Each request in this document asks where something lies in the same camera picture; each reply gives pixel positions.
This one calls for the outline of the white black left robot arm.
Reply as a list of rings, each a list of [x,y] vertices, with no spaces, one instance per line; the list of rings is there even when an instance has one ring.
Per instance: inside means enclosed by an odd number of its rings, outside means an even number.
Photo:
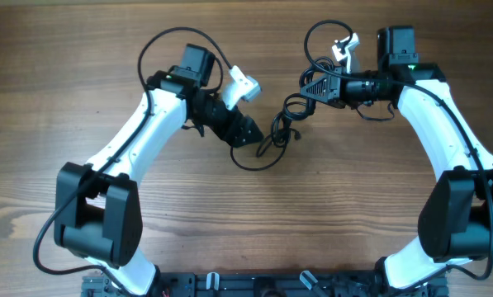
[[[238,66],[220,94],[208,88],[217,58],[187,45],[179,65],[144,83],[140,106],[112,141],[84,165],[66,163],[57,176],[54,241],[100,270],[123,296],[165,296],[159,268],[139,248],[143,222],[139,185],[168,139],[191,120],[232,148],[255,144],[263,133],[237,104],[252,101],[258,82]]]

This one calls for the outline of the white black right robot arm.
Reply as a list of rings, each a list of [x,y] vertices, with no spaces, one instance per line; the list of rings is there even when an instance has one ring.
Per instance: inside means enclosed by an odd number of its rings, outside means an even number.
[[[358,109],[386,101],[417,134],[436,183],[418,218],[417,237],[379,261],[381,287],[398,296],[428,294],[446,272],[486,262],[493,269],[493,155],[456,107],[436,64],[423,64],[411,26],[377,33],[377,69],[357,67],[355,33],[334,43],[331,58],[310,61],[300,94],[336,108]]]

